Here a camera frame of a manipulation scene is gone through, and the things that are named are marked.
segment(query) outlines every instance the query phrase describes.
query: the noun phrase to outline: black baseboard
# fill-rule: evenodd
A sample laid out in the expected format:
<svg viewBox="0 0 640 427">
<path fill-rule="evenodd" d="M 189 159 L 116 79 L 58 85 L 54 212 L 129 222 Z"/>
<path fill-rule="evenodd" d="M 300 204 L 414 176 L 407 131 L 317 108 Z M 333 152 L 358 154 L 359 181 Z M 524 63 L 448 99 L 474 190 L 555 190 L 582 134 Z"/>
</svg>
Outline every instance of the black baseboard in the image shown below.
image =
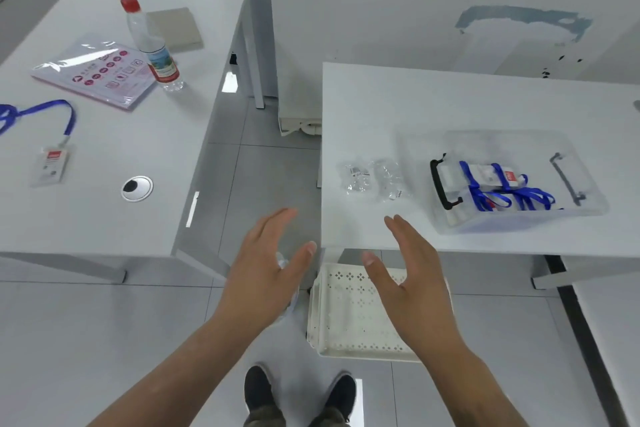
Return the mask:
<svg viewBox="0 0 640 427">
<path fill-rule="evenodd" d="M 545 255 L 551 273 L 566 271 L 561 257 Z M 598 398 L 611 427 L 629 427 L 618 393 L 613 387 L 611 377 L 602 361 L 598 345 L 591 334 L 589 324 L 582 314 L 578 297 L 572 286 L 558 287 L 566 315 L 569 317 L 573 334 L 578 340 L 582 357 L 587 365 L 591 380 L 596 388 Z"/>
</svg>

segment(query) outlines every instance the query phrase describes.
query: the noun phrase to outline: hand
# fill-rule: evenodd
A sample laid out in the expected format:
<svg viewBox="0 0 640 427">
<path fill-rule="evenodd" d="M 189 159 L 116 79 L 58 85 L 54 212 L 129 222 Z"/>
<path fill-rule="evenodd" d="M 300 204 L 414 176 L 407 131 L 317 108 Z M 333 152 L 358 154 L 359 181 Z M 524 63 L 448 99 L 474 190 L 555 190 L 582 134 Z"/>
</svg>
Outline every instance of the hand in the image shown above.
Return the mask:
<svg viewBox="0 0 640 427">
<path fill-rule="evenodd" d="M 464 346 L 438 252 L 399 215 L 385 217 L 385 224 L 400 245 L 406 279 L 398 286 L 371 252 L 362 261 L 397 333 L 423 361 L 422 355 Z"/>
<path fill-rule="evenodd" d="M 287 308 L 317 249 L 312 241 L 302 245 L 280 269 L 276 260 L 278 241 L 296 214 L 296 209 L 283 208 L 258 220 L 246 234 L 213 321 L 231 325 L 252 341 Z"/>
</svg>

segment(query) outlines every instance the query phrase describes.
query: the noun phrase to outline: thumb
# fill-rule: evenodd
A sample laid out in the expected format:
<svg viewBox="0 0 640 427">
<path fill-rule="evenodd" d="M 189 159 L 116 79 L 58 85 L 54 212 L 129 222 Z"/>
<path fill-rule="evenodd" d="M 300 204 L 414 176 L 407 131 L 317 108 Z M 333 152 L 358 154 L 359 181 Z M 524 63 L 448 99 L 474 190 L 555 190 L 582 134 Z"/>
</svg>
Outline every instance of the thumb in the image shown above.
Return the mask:
<svg viewBox="0 0 640 427">
<path fill-rule="evenodd" d="M 398 285 L 391 278 L 385 264 L 372 252 L 362 252 L 362 263 L 367 275 L 378 289 L 383 304 L 398 291 Z"/>
<path fill-rule="evenodd" d="M 310 241 L 305 243 L 298 251 L 293 255 L 289 264 L 282 269 L 282 275 L 285 277 L 285 281 L 291 285 L 298 287 L 304 277 L 305 272 L 311 264 L 311 260 L 314 258 L 318 245 L 316 242 Z"/>
</svg>

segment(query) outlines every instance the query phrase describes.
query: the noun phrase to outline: bottle label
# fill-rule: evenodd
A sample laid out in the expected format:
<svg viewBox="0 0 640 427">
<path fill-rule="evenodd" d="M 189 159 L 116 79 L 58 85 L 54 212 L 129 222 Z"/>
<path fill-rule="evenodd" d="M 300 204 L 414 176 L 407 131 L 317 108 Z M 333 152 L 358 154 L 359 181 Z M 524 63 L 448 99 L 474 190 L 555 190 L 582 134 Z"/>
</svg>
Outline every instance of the bottle label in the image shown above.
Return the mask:
<svg viewBox="0 0 640 427">
<path fill-rule="evenodd" d="M 156 77 L 156 80 L 160 83 L 169 83 L 178 79 L 180 72 L 173 62 L 173 58 L 171 58 L 166 46 L 152 53 L 145 54 L 149 59 L 149 67 Z"/>
</svg>

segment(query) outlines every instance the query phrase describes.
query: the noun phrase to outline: person's left hand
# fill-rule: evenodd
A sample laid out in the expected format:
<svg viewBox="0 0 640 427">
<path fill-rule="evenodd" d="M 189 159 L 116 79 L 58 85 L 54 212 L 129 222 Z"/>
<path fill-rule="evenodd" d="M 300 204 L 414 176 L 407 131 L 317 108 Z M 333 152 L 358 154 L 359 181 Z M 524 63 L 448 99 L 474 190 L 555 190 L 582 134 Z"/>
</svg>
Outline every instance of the person's left hand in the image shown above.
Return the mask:
<svg viewBox="0 0 640 427">
<path fill-rule="evenodd" d="M 212 320 L 222 320 L 240 329 L 249 341 L 284 311 L 316 253 L 315 242 L 305 243 L 289 265 L 280 269 L 276 260 L 278 241 L 296 214 L 295 208 L 283 208 L 258 220 L 244 237 L 229 270 Z"/>
</svg>

